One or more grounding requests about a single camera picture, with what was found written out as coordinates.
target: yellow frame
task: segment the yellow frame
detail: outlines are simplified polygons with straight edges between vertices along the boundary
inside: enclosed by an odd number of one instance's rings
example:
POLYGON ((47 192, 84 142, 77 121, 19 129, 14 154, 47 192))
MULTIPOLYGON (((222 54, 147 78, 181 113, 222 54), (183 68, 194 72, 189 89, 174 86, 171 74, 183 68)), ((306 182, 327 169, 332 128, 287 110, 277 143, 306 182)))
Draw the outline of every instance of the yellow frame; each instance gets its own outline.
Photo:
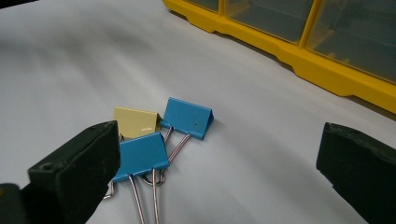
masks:
POLYGON ((216 31, 234 36, 274 54, 281 62, 289 64, 298 77, 336 95, 354 95, 396 114, 395 84, 329 60, 307 49, 308 37, 313 29, 321 2, 322 0, 314 0, 302 38, 295 45, 227 19, 224 16, 225 0, 219 0, 219 13, 183 0, 163 0, 166 7, 185 16, 194 26, 209 33, 216 31))

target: blue binder clip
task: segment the blue binder clip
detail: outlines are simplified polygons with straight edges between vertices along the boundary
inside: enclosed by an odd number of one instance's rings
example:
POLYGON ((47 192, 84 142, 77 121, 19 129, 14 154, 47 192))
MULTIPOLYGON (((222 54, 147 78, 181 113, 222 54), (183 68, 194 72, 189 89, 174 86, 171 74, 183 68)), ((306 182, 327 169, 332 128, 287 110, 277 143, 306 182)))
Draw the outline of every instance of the blue binder clip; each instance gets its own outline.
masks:
MULTIPOLYGON (((164 142, 166 143, 168 141, 173 130, 184 133, 186 136, 178 143, 169 156, 169 162, 175 158, 191 137, 204 140, 206 132, 213 120, 212 109, 170 97, 166 105, 163 120, 160 122, 162 127, 169 129, 164 142)), ((152 182, 146 176, 143 175, 142 178, 146 184, 152 185, 152 182)), ((164 170, 161 170, 160 181, 156 184, 161 185, 164 180, 164 170)))
POLYGON ((121 165, 113 178, 113 182, 129 179, 134 190, 140 221, 145 223, 134 176, 152 173, 152 189, 156 223, 159 223, 156 194, 156 171, 169 167, 163 136, 156 132, 120 143, 121 165))

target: black object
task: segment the black object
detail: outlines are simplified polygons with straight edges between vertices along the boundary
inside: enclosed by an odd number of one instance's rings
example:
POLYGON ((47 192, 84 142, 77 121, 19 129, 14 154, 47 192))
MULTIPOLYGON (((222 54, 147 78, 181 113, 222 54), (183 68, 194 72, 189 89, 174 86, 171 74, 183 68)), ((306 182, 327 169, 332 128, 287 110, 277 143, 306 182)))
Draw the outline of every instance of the black object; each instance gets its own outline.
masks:
POLYGON ((0 222, 85 223, 119 167, 117 122, 91 126, 31 167, 23 190, 0 185, 0 222))
POLYGON ((367 222, 396 223, 396 149, 365 133, 326 123, 317 169, 367 222))
POLYGON ((35 1, 37 1, 37 0, 3 0, 3 1, 0 1, 0 8, 14 7, 17 5, 35 2, 35 1))

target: blue clip body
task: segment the blue clip body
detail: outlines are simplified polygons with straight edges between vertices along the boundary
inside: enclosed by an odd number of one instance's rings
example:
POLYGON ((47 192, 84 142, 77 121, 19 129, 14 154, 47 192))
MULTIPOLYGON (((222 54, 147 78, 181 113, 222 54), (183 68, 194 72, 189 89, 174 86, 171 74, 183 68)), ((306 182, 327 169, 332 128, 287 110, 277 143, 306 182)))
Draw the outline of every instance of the blue clip body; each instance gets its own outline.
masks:
POLYGON ((204 140, 213 119, 212 109, 170 97, 161 126, 204 140))
POLYGON ((144 175, 152 169, 169 167, 165 143, 159 132, 120 142, 120 157, 120 169, 113 182, 127 180, 129 175, 144 175))

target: white table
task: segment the white table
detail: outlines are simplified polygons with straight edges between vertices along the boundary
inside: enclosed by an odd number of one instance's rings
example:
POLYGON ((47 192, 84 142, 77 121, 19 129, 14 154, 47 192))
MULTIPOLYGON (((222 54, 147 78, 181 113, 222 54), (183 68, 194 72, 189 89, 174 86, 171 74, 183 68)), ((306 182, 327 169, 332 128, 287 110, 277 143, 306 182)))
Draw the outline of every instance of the white table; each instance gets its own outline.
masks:
MULTIPOLYGON (((322 129, 343 124, 396 147, 395 116, 337 97, 153 0, 0 10, 0 183, 27 185, 29 167, 112 119, 115 105, 163 116, 170 96, 211 107, 215 121, 158 189, 162 223, 364 223, 316 169, 322 129)), ((152 223, 151 188, 137 184, 152 223)), ((129 183, 118 186, 89 223, 138 223, 129 183)))

